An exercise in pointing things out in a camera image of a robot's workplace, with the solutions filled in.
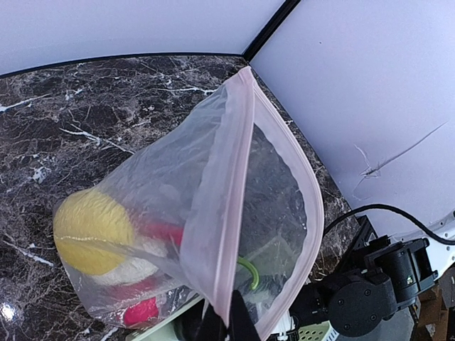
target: plastic mesh bag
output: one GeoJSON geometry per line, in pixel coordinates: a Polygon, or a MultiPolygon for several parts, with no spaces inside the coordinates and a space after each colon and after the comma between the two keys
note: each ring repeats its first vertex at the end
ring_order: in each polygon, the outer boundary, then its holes
{"type": "Polygon", "coordinates": [[[60,258],[92,316],[142,328],[198,293],[228,325],[238,288],[262,338],[309,275],[322,228],[311,167],[249,67],[54,217],[60,258]]]}

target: green plastic handle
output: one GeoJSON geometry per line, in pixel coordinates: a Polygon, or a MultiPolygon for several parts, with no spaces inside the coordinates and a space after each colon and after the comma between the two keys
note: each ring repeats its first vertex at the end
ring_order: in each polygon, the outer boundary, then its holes
{"type": "Polygon", "coordinates": [[[253,276],[253,282],[251,283],[251,290],[256,290],[257,287],[259,286],[259,271],[256,269],[256,267],[251,264],[249,261],[247,261],[245,258],[239,257],[237,259],[237,264],[243,266],[246,268],[251,275],[253,276]]]}

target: dark marble surface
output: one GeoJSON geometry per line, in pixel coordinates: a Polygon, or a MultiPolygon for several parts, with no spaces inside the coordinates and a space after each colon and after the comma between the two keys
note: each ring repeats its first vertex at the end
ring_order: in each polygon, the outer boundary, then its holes
{"type": "MultiPolygon", "coordinates": [[[[124,340],[93,320],[55,250],[52,209],[164,136],[245,61],[123,58],[0,79],[0,340],[124,340]]],[[[349,209],[306,139],[279,108],[312,164],[326,221],[349,209]]],[[[327,236],[311,275],[330,273],[358,226],[327,236]]]]}

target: yellow tennis ball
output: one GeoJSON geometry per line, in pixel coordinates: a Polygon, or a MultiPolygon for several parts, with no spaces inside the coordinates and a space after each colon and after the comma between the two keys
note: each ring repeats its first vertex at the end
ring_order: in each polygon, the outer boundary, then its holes
{"type": "Polygon", "coordinates": [[[58,253],[66,263],[87,275],[105,274],[125,260],[124,255],[103,249],[102,243],[105,246],[134,243],[127,211],[110,196],[94,189],[67,197],[53,223],[58,253]]]}

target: white wall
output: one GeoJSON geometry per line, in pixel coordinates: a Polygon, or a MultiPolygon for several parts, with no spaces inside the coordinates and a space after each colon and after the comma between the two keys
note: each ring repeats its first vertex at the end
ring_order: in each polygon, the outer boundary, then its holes
{"type": "MultiPolygon", "coordinates": [[[[455,208],[455,2],[305,0],[252,65],[352,207],[396,205],[426,224],[455,208]],[[358,186],[355,145],[375,167],[444,122],[358,186]]],[[[383,233],[414,229],[369,217],[383,233]]]]}
{"type": "Polygon", "coordinates": [[[0,75],[130,53],[242,53],[283,0],[1,0],[0,75]]]}

